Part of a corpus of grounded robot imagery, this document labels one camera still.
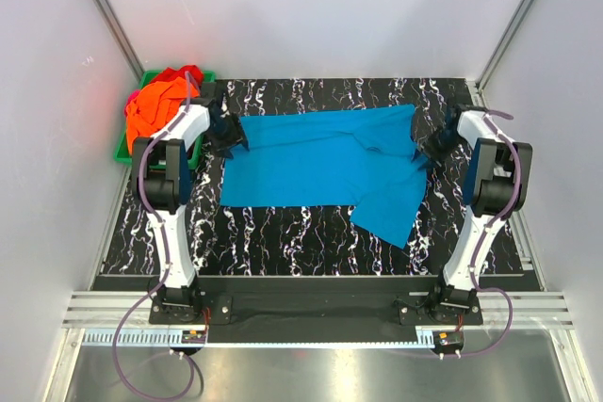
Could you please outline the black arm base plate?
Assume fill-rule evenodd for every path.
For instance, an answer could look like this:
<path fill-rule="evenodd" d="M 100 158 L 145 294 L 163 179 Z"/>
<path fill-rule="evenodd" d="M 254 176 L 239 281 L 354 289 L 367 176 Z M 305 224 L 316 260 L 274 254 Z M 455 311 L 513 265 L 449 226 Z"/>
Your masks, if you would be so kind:
<path fill-rule="evenodd" d="M 200 277 L 178 289 L 152 279 L 148 292 L 156 324 L 369 318 L 457 327 L 482 321 L 476 291 L 449 289 L 436 277 Z"/>

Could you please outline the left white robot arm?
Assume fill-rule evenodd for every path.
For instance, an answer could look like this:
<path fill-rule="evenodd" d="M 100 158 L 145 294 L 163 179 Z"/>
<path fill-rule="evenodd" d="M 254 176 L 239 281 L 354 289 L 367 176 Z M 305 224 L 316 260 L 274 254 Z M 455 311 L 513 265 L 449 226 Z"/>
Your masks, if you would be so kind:
<path fill-rule="evenodd" d="M 192 193 L 187 151 L 200 137 L 221 158 L 231 159 L 238 145 L 249 148 L 240 118 L 228 104 L 222 82 L 203 84 L 197 96 L 187 87 L 175 118 L 133 144 L 132 193 L 146 210 L 160 263 L 159 281 L 149 294 L 155 312 L 172 312 L 185 323 L 196 321 L 204 309 L 187 242 L 186 207 Z"/>

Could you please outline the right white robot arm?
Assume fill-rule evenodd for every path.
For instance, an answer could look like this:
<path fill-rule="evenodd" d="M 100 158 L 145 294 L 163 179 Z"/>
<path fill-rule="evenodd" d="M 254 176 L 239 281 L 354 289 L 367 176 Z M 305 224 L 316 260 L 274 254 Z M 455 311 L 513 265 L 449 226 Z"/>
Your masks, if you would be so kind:
<path fill-rule="evenodd" d="M 452 256 L 424 304 L 426 312 L 439 323 L 468 315 L 476 306 L 489 249 L 527 196 L 533 148 L 503 133 L 495 117 L 509 120 L 512 116 L 480 106 L 453 105 L 445 123 L 413 157 L 422 169 L 435 169 L 457 146 L 466 144 L 471 149 L 462 187 L 464 225 Z"/>

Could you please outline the blue t shirt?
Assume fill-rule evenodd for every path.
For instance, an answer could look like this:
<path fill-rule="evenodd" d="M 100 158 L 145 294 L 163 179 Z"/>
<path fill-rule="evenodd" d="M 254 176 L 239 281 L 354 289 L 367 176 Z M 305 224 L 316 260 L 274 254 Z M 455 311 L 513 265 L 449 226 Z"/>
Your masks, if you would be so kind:
<path fill-rule="evenodd" d="M 412 139 L 413 105 L 248 116 L 248 148 L 224 164 L 225 207 L 349 206 L 351 222 L 404 248 L 427 175 Z"/>

